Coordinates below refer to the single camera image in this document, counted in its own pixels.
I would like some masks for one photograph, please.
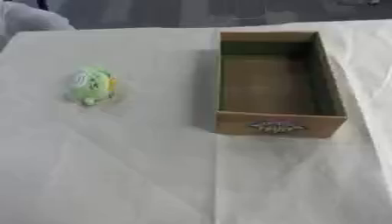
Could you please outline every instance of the box label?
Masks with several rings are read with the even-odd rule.
[[[249,127],[266,134],[287,134],[293,131],[306,130],[305,126],[296,125],[293,122],[286,121],[252,122]]]

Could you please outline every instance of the open box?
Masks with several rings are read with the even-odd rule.
[[[216,131],[330,137],[347,119],[316,32],[223,32]]]

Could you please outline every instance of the plush toy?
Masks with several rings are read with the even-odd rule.
[[[116,79],[110,72],[99,67],[85,67],[77,72],[70,87],[71,99],[87,106],[112,98]]]

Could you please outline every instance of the white tablecloth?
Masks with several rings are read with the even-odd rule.
[[[218,29],[22,33],[0,55],[0,222],[390,223],[392,21],[229,30],[321,31],[349,121],[331,139],[215,135]],[[65,101],[91,65],[117,99]]]

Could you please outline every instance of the green plush toy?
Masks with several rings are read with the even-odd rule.
[[[82,68],[73,77],[70,87],[71,98],[87,106],[112,98],[116,79],[110,72],[99,67]]]

